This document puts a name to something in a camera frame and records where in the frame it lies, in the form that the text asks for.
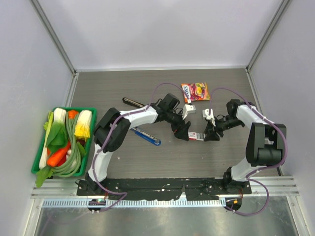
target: white wall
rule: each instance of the white wall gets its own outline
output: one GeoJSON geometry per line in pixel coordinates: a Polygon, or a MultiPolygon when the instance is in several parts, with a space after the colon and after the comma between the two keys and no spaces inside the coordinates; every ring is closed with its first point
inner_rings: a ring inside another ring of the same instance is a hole
{"type": "Polygon", "coordinates": [[[245,66],[281,0],[40,0],[77,69],[245,66]]]}
{"type": "Polygon", "coordinates": [[[284,171],[294,176],[310,222],[315,222],[314,12],[314,0],[293,0],[252,69],[264,113],[287,126],[284,171]]]}
{"type": "Polygon", "coordinates": [[[48,111],[63,105],[71,74],[28,0],[0,2],[0,229],[21,235],[31,166],[48,111]]]}

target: blue marker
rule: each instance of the blue marker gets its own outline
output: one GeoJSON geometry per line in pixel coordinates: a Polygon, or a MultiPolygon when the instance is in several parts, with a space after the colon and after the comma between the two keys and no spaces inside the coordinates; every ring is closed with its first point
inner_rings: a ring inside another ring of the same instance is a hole
{"type": "Polygon", "coordinates": [[[154,144],[155,146],[160,146],[161,145],[161,140],[152,136],[151,134],[148,134],[146,132],[144,132],[143,130],[139,129],[138,127],[134,127],[131,129],[132,131],[134,131],[134,133],[138,136],[140,136],[141,138],[149,141],[151,144],[154,144]]]}

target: green leafy vegetable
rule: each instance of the green leafy vegetable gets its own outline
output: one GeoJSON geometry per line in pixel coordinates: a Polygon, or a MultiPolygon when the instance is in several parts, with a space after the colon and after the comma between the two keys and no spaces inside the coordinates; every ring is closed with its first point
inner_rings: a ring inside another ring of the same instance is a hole
{"type": "Polygon", "coordinates": [[[53,169],[50,166],[45,166],[43,169],[38,171],[36,175],[36,187],[40,188],[43,185],[45,179],[50,178],[53,175],[53,169]]]}
{"type": "Polygon", "coordinates": [[[43,152],[41,153],[41,157],[40,157],[40,161],[39,161],[39,168],[43,169],[46,166],[46,162],[48,159],[48,153],[47,153],[47,138],[50,132],[50,128],[53,124],[53,120],[54,120],[54,113],[53,112],[49,112],[48,114],[48,122],[46,122],[44,124],[44,129],[46,130],[46,134],[45,134],[45,142],[44,142],[44,148],[43,148],[43,152]]]}
{"type": "Polygon", "coordinates": [[[84,157],[86,153],[84,147],[80,144],[80,142],[77,142],[78,148],[79,148],[79,152],[80,152],[80,156],[84,157]]]}
{"type": "Polygon", "coordinates": [[[65,130],[64,121],[65,121],[66,111],[61,108],[56,108],[54,110],[54,122],[51,126],[46,147],[55,153],[61,148],[64,148],[68,143],[68,135],[65,130]]]}

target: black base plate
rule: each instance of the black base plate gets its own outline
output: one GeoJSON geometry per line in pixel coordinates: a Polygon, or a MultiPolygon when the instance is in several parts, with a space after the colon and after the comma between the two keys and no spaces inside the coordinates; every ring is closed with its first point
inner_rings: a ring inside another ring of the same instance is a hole
{"type": "MultiPolygon", "coordinates": [[[[105,195],[105,191],[96,190],[88,185],[86,180],[78,180],[78,196],[105,195]]],[[[185,192],[188,201],[216,200],[219,194],[252,193],[250,183],[232,182],[224,184],[217,178],[107,178],[102,186],[114,192],[127,192],[125,200],[159,200],[170,201],[179,199],[185,192]]],[[[109,199],[117,200],[118,195],[109,195],[109,199]]]]}

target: white cable tray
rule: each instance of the white cable tray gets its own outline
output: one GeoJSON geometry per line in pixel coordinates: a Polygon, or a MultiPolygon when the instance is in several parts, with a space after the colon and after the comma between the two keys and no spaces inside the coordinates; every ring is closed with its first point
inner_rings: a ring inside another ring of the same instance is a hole
{"type": "MultiPolygon", "coordinates": [[[[106,206],[97,205],[89,206],[89,201],[92,199],[45,199],[42,208],[104,208],[112,205],[114,200],[106,200],[106,206]]],[[[225,198],[219,200],[205,200],[205,201],[187,201],[186,199],[179,199],[176,201],[127,201],[123,200],[115,205],[115,208],[141,208],[141,207],[225,207],[225,198]]]]}

